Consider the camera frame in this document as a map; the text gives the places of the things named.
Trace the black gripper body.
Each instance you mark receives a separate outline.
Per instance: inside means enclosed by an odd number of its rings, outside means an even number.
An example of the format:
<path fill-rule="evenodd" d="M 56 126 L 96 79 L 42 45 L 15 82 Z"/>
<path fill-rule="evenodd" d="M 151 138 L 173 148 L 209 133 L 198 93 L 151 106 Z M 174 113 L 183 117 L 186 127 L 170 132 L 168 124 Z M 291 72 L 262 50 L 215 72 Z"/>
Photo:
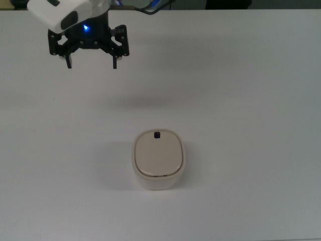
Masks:
<path fill-rule="evenodd" d="M 111 30 L 108 24 L 108 12 L 79 22 L 64 33 L 67 41 L 64 49 L 110 49 Z"/>

